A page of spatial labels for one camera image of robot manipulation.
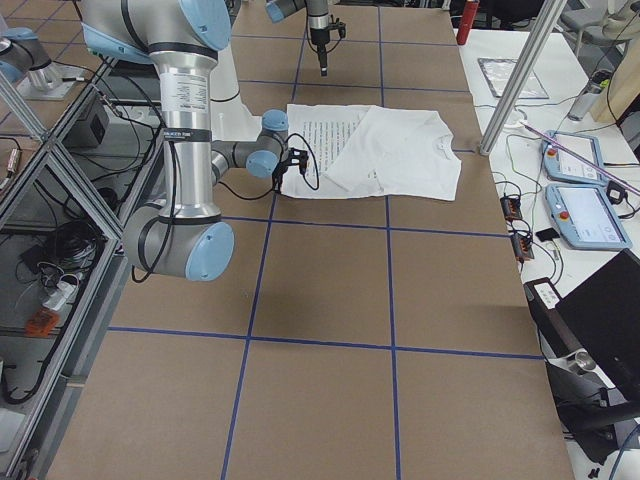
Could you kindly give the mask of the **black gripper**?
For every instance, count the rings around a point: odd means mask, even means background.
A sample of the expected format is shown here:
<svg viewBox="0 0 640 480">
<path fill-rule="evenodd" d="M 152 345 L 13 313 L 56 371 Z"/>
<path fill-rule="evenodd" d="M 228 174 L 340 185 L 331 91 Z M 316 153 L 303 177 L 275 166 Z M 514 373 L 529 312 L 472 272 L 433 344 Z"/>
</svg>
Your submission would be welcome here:
<svg viewBox="0 0 640 480">
<path fill-rule="evenodd" d="M 328 76 L 328 53 L 326 45 L 330 42 L 330 33 L 327 28 L 317 29 L 311 28 L 310 40 L 316 47 L 316 55 L 320 68 L 320 75 L 322 77 Z"/>
<path fill-rule="evenodd" d="M 272 172 L 272 187 L 274 194 L 282 195 L 281 186 L 283 183 L 284 174 L 289 168 L 289 161 L 284 160 L 277 163 Z"/>
</svg>

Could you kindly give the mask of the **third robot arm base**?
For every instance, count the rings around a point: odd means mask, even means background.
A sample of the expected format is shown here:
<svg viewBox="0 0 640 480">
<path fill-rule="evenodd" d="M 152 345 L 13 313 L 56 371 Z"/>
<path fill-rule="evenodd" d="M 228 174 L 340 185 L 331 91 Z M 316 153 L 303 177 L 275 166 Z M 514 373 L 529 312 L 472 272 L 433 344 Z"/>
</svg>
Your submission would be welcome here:
<svg viewBox="0 0 640 480">
<path fill-rule="evenodd" d="M 1 35 L 1 72 L 26 99 L 62 100 L 84 79 L 82 67 L 54 63 L 29 28 L 9 28 Z"/>
</svg>

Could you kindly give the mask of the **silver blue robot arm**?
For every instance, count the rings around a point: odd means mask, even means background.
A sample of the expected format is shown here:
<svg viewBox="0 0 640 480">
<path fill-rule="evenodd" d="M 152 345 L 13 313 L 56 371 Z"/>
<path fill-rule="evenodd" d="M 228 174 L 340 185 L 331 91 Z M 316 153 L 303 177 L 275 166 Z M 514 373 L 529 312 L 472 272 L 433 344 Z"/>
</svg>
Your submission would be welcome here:
<svg viewBox="0 0 640 480">
<path fill-rule="evenodd" d="M 213 187 L 232 168 L 270 178 L 286 151 L 281 110 L 231 125 L 261 130 L 252 141 L 218 140 L 211 79 L 235 77 L 231 20 L 223 1 L 84 1 L 83 35 L 92 51 L 155 67 L 167 196 L 140 207 L 123 233 L 125 254 L 146 274 L 212 281 L 227 268 L 234 233 L 222 221 Z"/>
<path fill-rule="evenodd" d="M 273 0 L 267 1 L 265 10 L 273 23 L 304 10 L 309 29 L 308 38 L 318 58 L 320 75 L 328 75 L 328 50 L 330 42 L 330 15 L 327 0 Z"/>
</svg>

